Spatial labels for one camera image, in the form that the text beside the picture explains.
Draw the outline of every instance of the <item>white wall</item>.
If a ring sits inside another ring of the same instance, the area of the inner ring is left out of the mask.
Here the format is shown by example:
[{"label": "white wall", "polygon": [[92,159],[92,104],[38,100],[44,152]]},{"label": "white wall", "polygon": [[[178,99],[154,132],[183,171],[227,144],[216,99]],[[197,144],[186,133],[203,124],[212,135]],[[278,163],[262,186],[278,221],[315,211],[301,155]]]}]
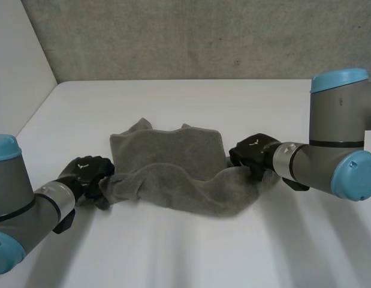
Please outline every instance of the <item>white wall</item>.
[{"label": "white wall", "polygon": [[56,86],[20,0],[0,0],[0,133],[17,135]]}]

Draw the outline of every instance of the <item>gray towel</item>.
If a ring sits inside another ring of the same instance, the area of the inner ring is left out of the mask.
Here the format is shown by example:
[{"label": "gray towel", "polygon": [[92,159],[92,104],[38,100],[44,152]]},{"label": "gray towel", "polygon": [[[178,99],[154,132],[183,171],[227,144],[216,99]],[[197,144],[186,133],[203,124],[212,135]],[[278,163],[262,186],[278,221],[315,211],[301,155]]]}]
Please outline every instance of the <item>gray towel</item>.
[{"label": "gray towel", "polygon": [[128,131],[111,135],[115,174],[100,184],[111,204],[144,199],[197,214],[238,214],[272,187],[269,171],[253,183],[247,167],[231,167],[219,132],[190,127],[154,130],[141,119]]}]

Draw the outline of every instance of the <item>blue joint cap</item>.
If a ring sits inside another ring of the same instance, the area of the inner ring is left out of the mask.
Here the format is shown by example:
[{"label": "blue joint cap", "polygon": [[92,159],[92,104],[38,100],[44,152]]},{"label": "blue joint cap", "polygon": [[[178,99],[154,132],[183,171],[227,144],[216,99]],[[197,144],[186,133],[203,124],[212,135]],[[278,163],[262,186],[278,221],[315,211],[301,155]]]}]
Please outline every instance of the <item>blue joint cap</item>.
[{"label": "blue joint cap", "polygon": [[0,134],[0,161],[15,158],[21,153],[22,150],[14,136]]},{"label": "blue joint cap", "polygon": [[355,151],[347,155],[334,170],[331,179],[334,195],[352,201],[371,196],[371,153]]},{"label": "blue joint cap", "polygon": [[324,90],[340,87],[343,85],[369,79],[365,69],[349,68],[336,71],[330,71],[316,75],[312,78],[310,93],[321,92]]},{"label": "blue joint cap", "polygon": [[15,239],[0,232],[0,274],[12,270],[24,258],[24,248]]}]

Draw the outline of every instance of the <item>towel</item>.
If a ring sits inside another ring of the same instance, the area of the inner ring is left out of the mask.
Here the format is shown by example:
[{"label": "towel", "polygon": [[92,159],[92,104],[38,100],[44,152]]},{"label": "towel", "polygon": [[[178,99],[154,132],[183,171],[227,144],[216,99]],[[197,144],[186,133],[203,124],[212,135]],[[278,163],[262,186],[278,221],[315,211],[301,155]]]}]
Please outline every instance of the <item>towel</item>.
[{"label": "towel", "polygon": [[218,131],[184,124],[154,130],[146,119],[110,137],[115,166],[100,189],[111,204],[144,199],[156,205],[215,217],[237,215],[278,180],[271,170],[261,182],[248,167],[233,167]]}]

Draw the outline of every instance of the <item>concrete wall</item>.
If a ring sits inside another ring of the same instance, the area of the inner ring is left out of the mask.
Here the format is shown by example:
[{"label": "concrete wall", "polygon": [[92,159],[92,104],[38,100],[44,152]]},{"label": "concrete wall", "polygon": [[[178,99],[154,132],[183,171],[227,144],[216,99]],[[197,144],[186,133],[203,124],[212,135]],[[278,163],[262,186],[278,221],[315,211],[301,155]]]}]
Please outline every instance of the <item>concrete wall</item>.
[{"label": "concrete wall", "polygon": [[371,72],[371,0],[23,0],[58,80]]},{"label": "concrete wall", "polygon": [[20,0],[0,0],[0,133],[17,135],[56,86]]}]

